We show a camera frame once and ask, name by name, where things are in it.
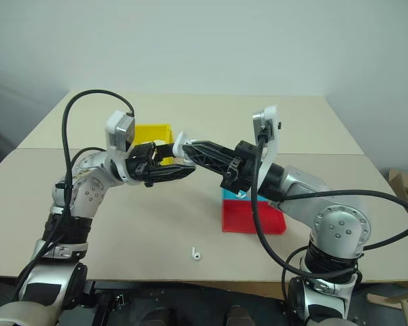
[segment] white plastic clip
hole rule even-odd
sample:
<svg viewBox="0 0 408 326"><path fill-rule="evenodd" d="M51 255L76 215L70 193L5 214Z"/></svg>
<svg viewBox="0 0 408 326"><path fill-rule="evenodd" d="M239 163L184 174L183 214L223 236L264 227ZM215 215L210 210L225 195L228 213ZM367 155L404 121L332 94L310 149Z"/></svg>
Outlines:
<svg viewBox="0 0 408 326"><path fill-rule="evenodd" d="M192 247L192 258L197 261L201 259L201 254L197 251L196 247Z"/></svg>

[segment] white wall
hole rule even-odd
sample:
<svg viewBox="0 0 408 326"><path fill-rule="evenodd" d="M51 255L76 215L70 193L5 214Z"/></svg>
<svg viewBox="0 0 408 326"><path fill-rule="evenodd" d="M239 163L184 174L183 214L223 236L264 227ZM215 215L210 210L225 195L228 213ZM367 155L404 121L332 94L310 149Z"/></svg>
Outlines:
<svg viewBox="0 0 408 326"><path fill-rule="evenodd" d="M2 151L93 87L324 95L378 168L408 171L408 0L0 1Z"/></svg>

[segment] floor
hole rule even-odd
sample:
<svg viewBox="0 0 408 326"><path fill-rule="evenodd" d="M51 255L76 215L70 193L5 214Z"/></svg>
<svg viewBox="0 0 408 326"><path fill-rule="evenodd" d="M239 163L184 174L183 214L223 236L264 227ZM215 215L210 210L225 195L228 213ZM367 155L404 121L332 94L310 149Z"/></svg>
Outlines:
<svg viewBox="0 0 408 326"><path fill-rule="evenodd" d="M0 305L10 300L12 287L0 283ZM349 320L357 325L405 325L402 312L366 302L365 295L400 295L407 293L397 285L375 285L359 291L353 298ZM109 326L138 325L140 320L159 306L177 311L178 326L223 325L224 313L233 304L247 308L257 326L289 325L282 303L254 295L210 288L140 290L123 309L111 313ZM95 308L76 308L65 311L60 318L62 326L92 325Z"/></svg>

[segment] yellow bin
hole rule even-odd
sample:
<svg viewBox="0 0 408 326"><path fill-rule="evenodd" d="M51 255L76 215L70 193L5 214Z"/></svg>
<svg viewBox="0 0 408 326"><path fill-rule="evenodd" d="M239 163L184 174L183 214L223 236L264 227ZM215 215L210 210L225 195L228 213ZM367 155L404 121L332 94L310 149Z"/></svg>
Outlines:
<svg viewBox="0 0 408 326"><path fill-rule="evenodd" d="M137 124L135 126L135 140L133 141L134 145L140 145L157 140L164 141L165 144L174 142L170 124ZM164 158L161 164L172 164L172 158Z"/></svg>

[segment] table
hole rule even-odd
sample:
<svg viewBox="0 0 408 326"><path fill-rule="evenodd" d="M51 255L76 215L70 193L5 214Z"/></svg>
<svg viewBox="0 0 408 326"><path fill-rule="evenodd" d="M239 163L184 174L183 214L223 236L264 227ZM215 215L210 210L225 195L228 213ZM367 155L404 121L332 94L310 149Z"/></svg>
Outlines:
<svg viewBox="0 0 408 326"><path fill-rule="evenodd" d="M189 129L193 137L229 147L240 139L252 142L251 113L279 103L285 141L281 142L278 164L313 173L334 189L392 193L323 98L123 95L135 106L137 123L171 123L174 133ZM19 273L44 230L52 202L50 190L64 173L60 119L71 96L68 94L0 165L2 276ZM89 145L103 146L103 121L121 107L118 100L106 96L88 96L77 102L69 118L72 152ZM89 250L83 259L88 278L211 281L215 287L280 297L272 289L279 288L282 269L265 253L257 237L222 233L219 184L220 176L198 167L185 179L153 188L123 185L110 189L88 238ZM408 214L401 207L378 198L366 201L373 226L369 243L408 226ZM268 236L284 258L306 245L309 234L307 227L289 217L286 223L284 235ZM191 258L192 246L202 254L201 261ZM366 282L408 280L408 237L367 251L360 269Z"/></svg>

